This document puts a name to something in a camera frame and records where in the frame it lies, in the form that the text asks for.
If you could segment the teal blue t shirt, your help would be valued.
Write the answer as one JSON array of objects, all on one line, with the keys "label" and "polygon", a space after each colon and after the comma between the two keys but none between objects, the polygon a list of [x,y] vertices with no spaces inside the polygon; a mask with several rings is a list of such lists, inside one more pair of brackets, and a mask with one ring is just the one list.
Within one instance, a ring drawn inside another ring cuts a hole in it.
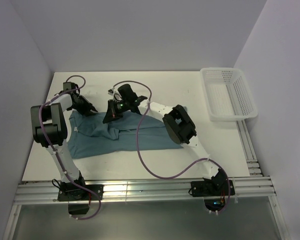
[{"label": "teal blue t shirt", "polygon": [[[73,159],[137,150],[137,126],[142,116],[128,111],[119,120],[103,123],[105,114],[83,116],[77,111],[71,113],[71,136],[67,145]],[[141,151],[182,148],[170,139],[163,122],[148,115],[140,125],[138,140]]]}]

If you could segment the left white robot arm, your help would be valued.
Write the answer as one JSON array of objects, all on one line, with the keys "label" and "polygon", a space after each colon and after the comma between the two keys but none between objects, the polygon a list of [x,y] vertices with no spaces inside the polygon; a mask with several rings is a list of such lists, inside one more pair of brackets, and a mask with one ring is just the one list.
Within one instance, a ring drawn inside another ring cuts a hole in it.
[{"label": "left white robot arm", "polygon": [[51,100],[30,108],[32,136],[41,144],[54,160],[60,174],[60,182],[52,180],[59,192],[74,200],[97,196],[88,189],[80,170],[75,165],[68,149],[68,129],[65,111],[75,110],[89,117],[97,113],[95,107],[79,90],[66,90],[56,94]]}]

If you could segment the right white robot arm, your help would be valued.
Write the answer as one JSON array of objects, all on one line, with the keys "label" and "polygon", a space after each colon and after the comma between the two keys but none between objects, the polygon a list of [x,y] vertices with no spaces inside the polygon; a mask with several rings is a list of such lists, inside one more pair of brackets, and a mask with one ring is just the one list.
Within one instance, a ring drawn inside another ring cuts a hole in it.
[{"label": "right white robot arm", "polygon": [[[161,180],[170,180],[181,176],[196,163],[203,162],[203,179],[207,191],[212,195],[217,195],[223,190],[224,186],[226,186],[228,195],[231,194],[231,184],[226,171],[217,162],[210,159],[210,156],[197,136],[194,122],[183,106],[179,104],[176,106],[163,105],[151,101],[150,98],[143,95],[132,100],[121,99],[120,101],[116,101],[111,99],[108,101],[107,112],[103,123],[106,124],[117,121],[121,119],[123,113],[127,111],[139,115],[141,114],[141,119],[136,129],[136,150],[141,164],[148,173]],[[170,139],[177,145],[188,150],[195,157],[195,161],[180,173],[170,177],[159,176],[152,172],[142,159],[139,146],[139,129],[147,114],[161,121]]]}]

